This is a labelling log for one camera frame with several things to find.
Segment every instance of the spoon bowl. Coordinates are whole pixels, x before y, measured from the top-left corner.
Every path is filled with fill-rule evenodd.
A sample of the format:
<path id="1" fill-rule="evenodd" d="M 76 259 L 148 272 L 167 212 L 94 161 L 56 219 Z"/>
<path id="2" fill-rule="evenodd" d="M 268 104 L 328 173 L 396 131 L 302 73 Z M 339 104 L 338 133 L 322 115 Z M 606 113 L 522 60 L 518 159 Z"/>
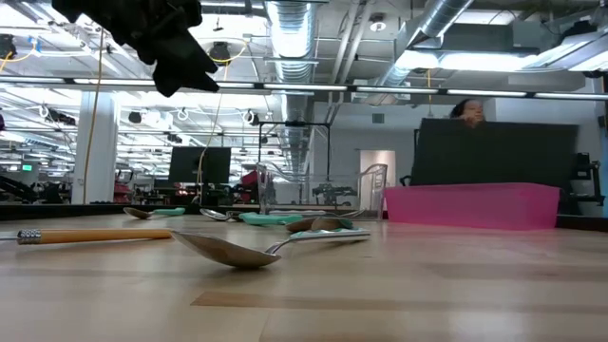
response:
<path id="1" fill-rule="evenodd" d="M 281 256 L 268 254 L 217 237 L 198 233 L 173 232 L 173 237 L 203 257 L 237 268 L 259 268 L 272 264 Z"/>

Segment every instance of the yellow cable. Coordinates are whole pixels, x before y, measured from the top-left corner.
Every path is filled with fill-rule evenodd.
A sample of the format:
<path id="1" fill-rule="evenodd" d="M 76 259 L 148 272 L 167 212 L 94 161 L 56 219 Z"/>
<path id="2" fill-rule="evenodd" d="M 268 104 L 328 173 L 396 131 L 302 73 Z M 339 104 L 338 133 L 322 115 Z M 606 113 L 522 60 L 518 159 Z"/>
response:
<path id="1" fill-rule="evenodd" d="M 86 176 L 88 174 L 88 157 L 91 153 L 91 143 L 93 141 L 93 131 L 95 130 L 95 118 L 97 117 L 97 101 L 99 100 L 99 88 L 102 84 L 102 60 L 104 49 L 104 30 L 102 29 L 101 38 L 99 42 L 99 61 L 97 64 L 97 85 L 95 86 L 95 100 L 93 102 L 93 115 L 91 116 L 91 129 L 88 132 L 88 144 L 86 145 L 85 155 L 85 174 L 83 176 L 85 186 L 83 188 L 83 204 L 86 204 Z"/>
<path id="2" fill-rule="evenodd" d="M 226 82 L 227 76 L 228 76 L 228 65 L 226 65 L 224 67 L 224 82 Z M 213 133 L 216 131 L 216 126 L 218 125 L 219 109 L 221 108 L 221 98 L 223 97 L 223 95 L 224 95 L 223 93 L 219 94 L 218 109 L 216 110 L 216 118 L 214 119 L 213 126 L 211 127 L 211 135 L 209 135 L 209 139 L 207 139 L 205 148 L 203 148 L 202 152 L 200 153 L 199 170 L 197 172 L 197 184 L 200 184 L 200 186 L 201 186 L 201 193 L 200 193 L 201 196 L 202 196 L 202 158 L 205 156 L 205 152 L 207 152 L 209 143 L 211 143 L 211 140 L 213 139 Z"/>
<path id="3" fill-rule="evenodd" d="M 240 50 L 240 52 L 239 52 L 239 53 L 238 53 L 236 56 L 234 56 L 234 57 L 230 57 L 230 58 L 225 59 L 225 60 L 217 60 L 217 59 L 215 59 L 215 58 L 213 58 L 213 57 L 211 57 L 211 56 L 209 56 L 209 58 L 211 58 L 211 60 L 212 60 L 212 61 L 214 61 L 214 62 L 216 62 L 216 63 L 228 63 L 228 62 L 232 62 L 232 61 L 236 60 L 236 58 L 240 57 L 240 56 L 243 54 L 243 52 L 245 52 L 245 49 L 246 49 L 246 48 L 247 48 L 247 42 L 243 42 L 243 48 L 242 48 L 242 49 Z"/>
<path id="4" fill-rule="evenodd" d="M 7 64 L 7 62 L 9 61 L 10 56 L 12 56 L 12 51 L 9 51 L 9 54 L 7 55 L 7 58 L 5 58 L 2 61 L 2 65 L 0 66 L 0 73 L 2 73 L 2 70 L 4 70 L 4 66 Z"/>

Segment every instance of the white column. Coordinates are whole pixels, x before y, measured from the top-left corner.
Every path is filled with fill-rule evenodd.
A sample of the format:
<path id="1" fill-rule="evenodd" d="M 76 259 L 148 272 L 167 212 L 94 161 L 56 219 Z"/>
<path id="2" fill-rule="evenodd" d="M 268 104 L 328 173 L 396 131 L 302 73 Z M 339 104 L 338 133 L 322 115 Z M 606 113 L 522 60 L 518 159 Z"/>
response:
<path id="1" fill-rule="evenodd" d="M 83 204 L 85 190 L 85 160 L 93 117 L 94 92 L 83 92 L 78 121 L 76 165 L 72 185 L 72 204 Z M 112 201 L 116 143 L 121 109 L 108 93 L 100 93 L 97 101 L 95 128 L 91 139 L 86 176 L 86 203 Z"/>

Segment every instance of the wooden table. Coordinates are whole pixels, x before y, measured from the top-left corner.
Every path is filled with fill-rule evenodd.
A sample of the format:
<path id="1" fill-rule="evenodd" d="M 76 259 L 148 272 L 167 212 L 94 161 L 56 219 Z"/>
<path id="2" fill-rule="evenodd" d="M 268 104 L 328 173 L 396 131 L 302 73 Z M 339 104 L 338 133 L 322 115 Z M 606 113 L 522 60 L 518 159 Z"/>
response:
<path id="1" fill-rule="evenodd" d="M 299 244 L 236 271 L 175 240 L 0 243 L 0 341 L 608 341 L 608 236 L 361 223 L 370 241 Z M 0 222 L 168 227 L 265 249 L 281 227 L 203 216 Z"/>

